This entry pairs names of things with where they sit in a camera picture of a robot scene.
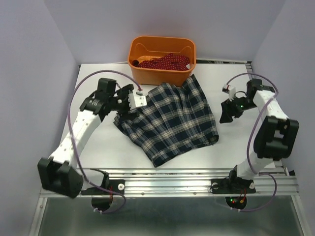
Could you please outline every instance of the plaid skirt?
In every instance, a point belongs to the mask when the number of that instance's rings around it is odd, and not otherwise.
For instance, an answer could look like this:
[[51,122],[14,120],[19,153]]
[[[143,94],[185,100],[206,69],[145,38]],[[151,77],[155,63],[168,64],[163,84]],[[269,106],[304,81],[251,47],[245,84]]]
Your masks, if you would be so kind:
[[139,117],[114,124],[140,146],[155,167],[193,148],[215,144],[219,135],[215,118],[196,77],[181,88],[167,83],[151,90]]

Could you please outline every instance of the red fabric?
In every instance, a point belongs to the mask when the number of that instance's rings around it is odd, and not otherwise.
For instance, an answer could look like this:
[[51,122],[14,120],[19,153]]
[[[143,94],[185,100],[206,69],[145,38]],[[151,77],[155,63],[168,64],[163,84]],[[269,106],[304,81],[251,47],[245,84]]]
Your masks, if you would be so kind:
[[189,70],[186,65],[189,64],[189,58],[170,53],[162,58],[144,60],[137,67],[159,70]]

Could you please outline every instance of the purple wall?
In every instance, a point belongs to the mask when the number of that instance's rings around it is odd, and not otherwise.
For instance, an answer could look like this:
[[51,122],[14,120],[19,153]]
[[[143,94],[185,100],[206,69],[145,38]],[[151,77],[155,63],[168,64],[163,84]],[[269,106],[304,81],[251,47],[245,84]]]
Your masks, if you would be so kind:
[[44,0],[75,59],[126,61],[139,35],[186,37],[200,58],[253,60],[285,0]]
[[299,181],[301,198],[315,233],[315,1],[287,0],[253,61],[254,71],[280,90],[284,112],[300,122],[287,164]]
[[0,231],[29,234],[37,162],[60,141],[78,66],[42,0],[0,4]]

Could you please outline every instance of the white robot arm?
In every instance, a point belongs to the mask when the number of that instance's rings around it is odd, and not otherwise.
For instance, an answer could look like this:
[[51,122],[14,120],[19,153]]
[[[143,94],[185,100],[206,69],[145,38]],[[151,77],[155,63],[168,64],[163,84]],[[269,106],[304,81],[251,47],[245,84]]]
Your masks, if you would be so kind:
[[[133,93],[133,85],[116,91],[115,80],[99,79],[97,90],[84,100],[72,127],[78,155],[111,111],[117,111],[122,119],[132,118],[137,113],[130,114],[130,110],[146,105],[146,97],[142,92]],[[75,198],[83,185],[83,178],[76,171],[77,164],[68,133],[49,158],[41,158],[37,165],[42,187]]]
[[219,183],[212,192],[228,194],[245,190],[254,193],[254,177],[273,161],[290,156],[299,123],[289,119],[274,99],[273,87],[264,86],[260,79],[251,79],[247,83],[245,97],[236,97],[236,89],[229,85],[224,85],[222,91],[228,93],[229,98],[221,103],[220,123],[233,122],[232,117],[239,118],[245,110],[257,107],[262,125],[254,139],[254,151],[230,172],[228,178],[212,179],[212,182]]

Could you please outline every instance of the orange bin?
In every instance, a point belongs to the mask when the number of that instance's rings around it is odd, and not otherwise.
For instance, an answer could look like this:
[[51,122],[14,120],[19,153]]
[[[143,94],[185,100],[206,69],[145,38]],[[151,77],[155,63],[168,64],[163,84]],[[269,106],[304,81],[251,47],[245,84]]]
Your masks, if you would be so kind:
[[[186,71],[158,70],[132,65],[134,60],[141,63],[144,60],[161,58],[170,53],[188,57],[190,69]],[[135,38],[131,44],[128,64],[133,78],[140,84],[160,85],[166,82],[180,87],[196,66],[196,46],[194,42],[186,38],[141,36]]]

